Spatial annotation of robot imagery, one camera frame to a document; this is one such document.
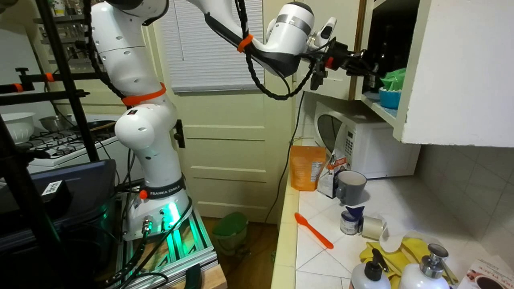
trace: gray mug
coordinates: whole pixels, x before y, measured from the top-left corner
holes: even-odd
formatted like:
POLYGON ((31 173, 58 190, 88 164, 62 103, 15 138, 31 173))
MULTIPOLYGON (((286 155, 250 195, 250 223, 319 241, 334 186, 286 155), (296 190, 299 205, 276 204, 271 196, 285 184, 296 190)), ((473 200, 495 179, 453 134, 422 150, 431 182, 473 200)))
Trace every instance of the gray mug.
POLYGON ((368 180, 366 177, 354 171, 342 171, 337 174, 338 188, 336 197, 341 204, 355 206, 360 203, 362 192, 368 180))

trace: tape roll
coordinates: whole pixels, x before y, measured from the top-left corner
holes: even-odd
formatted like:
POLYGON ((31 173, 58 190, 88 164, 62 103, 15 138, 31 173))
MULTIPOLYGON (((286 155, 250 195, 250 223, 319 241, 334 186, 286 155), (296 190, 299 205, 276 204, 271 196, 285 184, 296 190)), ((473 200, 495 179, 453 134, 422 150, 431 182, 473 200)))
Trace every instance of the tape roll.
POLYGON ((384 230, 384 221, 382 219, 364 216, 362 222, 362 236, 368 239, 378 241, 384 230))

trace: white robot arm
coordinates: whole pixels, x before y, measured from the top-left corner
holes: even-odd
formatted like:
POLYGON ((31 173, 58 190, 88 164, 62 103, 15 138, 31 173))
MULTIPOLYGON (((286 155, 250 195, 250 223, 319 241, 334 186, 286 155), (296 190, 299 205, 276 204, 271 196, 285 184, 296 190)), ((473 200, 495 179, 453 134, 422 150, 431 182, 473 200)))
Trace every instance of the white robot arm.
MULTIPOLYGON (((241 27, 232 18, 232 0, 186 0, 204 14, 205 22, 218 35, 238 47, 243 40, 241 27)), ((175 106, 166 96, 147 60, 141 26, 162 17, 169 0, 107 0, 91 8, 94 45, 112 85, 123 95, 127 110, 116 123, 120 142, 132 149, 144 171, 144 185, 127 213, 126 240, 141 237, 141 226, 153 222, 151 234, 171 227, 186 211, 189 198, 173 149, 169 131, 177 121, 175 106)), ((313 74, 311 87, 322 83, 325 67, 339 67, 360 75, 370 71, 361 63, 363 53, 329 41, 336 19, 331 18, 320 31, 313 31, 314 14, 304 3, 282 7, 268 26, 266 44, 251 40, 245 52, 265 69, 287 77, 298 69, 306 52, 324 53, 313 74)))

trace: orange bag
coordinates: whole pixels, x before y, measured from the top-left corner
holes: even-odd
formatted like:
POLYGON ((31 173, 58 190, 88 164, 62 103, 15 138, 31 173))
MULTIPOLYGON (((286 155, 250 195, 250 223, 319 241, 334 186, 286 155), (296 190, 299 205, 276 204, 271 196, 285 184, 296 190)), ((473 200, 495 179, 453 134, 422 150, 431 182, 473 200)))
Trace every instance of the orange bag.
POLYGON ((289 157, 291 186, 299 191, 315 191, 325 162, 323 147, 292 146, 289 157))

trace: blue bowl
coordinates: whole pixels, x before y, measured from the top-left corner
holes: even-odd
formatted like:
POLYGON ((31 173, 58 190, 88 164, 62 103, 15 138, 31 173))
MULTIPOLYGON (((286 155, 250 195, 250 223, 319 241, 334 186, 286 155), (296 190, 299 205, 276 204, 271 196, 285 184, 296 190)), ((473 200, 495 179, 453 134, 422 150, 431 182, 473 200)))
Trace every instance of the blue bowl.
POLYGON ((388 109, 398 109, 398 105, 400 104, 401 91, 391 92, 380 89, 378 95, 380 97, 380 105, 388 109))

